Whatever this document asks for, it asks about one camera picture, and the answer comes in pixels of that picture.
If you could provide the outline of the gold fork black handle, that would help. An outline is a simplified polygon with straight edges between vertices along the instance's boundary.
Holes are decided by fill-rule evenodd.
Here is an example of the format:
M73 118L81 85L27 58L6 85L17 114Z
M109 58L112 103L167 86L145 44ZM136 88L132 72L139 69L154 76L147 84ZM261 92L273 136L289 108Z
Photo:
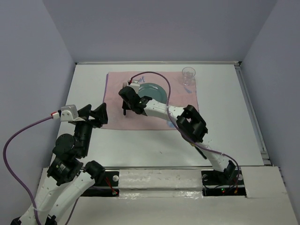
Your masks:
M127 85L128 85L128 83L127 83L127 82L124 82L124 83L122 84L122 87L124 88L124 87L126 87ZM126 105L125 101L122 102L122 109L123 109L123 115L126 116L126 114L127 114L127 105Z

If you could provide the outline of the teal ceramic plate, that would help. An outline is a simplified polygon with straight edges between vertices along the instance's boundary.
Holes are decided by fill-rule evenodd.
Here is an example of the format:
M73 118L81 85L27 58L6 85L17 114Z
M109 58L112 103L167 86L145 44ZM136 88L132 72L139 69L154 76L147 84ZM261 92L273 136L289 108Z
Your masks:
M155 83L142 83L140 85L138 95L140 97L151 97L152 99L163 104L167 102L166 91L160 85Z

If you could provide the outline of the pink cloth placemat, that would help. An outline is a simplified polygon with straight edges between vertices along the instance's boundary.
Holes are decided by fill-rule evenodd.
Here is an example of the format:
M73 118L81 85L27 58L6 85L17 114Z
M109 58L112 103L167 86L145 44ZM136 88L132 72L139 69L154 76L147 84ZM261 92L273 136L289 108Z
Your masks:
M159 73L166 77L171 85L169 105L178 107L192 105L197 110L199 109L195 81L192 81L189 86L185 86L180 71L160 71ZM107 104L108 124L104 125L103 128L114 130L174 130L172 123L160 118L137 115L133 111L127 111L126 116L123 115L123 100L118 92L121 90L122 84L136 74L138 74L137 71L109 72L106 76L104 102ZM135 77L135 80L138 80L140 85L142 83L158 84L168 95L167 82L158 75L147 73Z

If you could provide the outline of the gold knife black handle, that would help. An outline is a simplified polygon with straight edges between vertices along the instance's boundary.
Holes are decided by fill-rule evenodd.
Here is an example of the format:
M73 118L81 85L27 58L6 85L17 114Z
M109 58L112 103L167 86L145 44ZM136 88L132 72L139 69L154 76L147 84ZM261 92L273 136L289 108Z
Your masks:
M195 144L192 144L192 143L190 143L190 145L192 146L192 147L194 147L196 150L197 150L197 152L206 160L207 159L207 157L204 155L204 153L195 145Z

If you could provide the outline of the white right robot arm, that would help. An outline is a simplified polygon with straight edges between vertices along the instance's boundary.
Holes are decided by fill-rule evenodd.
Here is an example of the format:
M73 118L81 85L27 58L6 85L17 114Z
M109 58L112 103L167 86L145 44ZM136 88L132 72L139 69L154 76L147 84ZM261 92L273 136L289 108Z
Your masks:
M194 146L204 159L209 160L216 171L219 183L226 184L233 178L236 169L233 160L203 145L203 138L208 134L208 129L206 122L192 105L168 106L148 96L140 97L131 86L123 87L119 95L123 100L124 111L130 110L139 115L160 118L172 123L183 139Z

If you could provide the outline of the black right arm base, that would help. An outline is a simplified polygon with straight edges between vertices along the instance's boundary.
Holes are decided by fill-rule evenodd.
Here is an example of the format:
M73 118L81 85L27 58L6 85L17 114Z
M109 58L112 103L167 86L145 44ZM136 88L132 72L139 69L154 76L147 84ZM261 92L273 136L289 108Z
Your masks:
M217 171L201 171L202 175L202 195L209 196L246 196L246 189L242 171L239 173L238 183L237 170L234 171L233 178L230 180L223 179Z

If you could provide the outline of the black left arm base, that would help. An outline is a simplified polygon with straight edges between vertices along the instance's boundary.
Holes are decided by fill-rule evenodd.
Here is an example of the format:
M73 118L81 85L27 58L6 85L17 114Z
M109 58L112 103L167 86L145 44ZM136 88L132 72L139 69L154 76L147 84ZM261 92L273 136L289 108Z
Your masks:
M108 170L105 172L102 180L97 180L96 183L84 191L81 197L118 197L119 196L119 178L118 170Z

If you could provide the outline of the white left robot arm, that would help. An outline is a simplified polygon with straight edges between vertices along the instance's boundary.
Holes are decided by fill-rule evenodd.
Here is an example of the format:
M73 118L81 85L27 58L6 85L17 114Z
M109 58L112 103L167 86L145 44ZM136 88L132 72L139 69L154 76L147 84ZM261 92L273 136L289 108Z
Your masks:
M60 120L75 126L74 134L60 135L52 150L55 155L36 196L29 194L31 206L13 225L55 225L64 212L93 185L103 182L105 168L96 161L80 162L88 155L92 130L108 123L106 103L95 110L91 105L78 110L66 105L51 113L47 120Z

